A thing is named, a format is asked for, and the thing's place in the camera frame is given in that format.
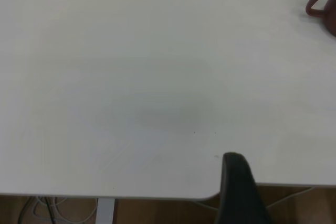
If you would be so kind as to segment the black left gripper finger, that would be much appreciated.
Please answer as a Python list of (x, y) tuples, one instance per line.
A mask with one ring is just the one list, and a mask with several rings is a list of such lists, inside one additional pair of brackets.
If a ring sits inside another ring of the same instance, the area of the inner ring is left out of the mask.
[(215, 223), (271, 223), (244, 156), (233, 152), (223, 155), (220, 184)]

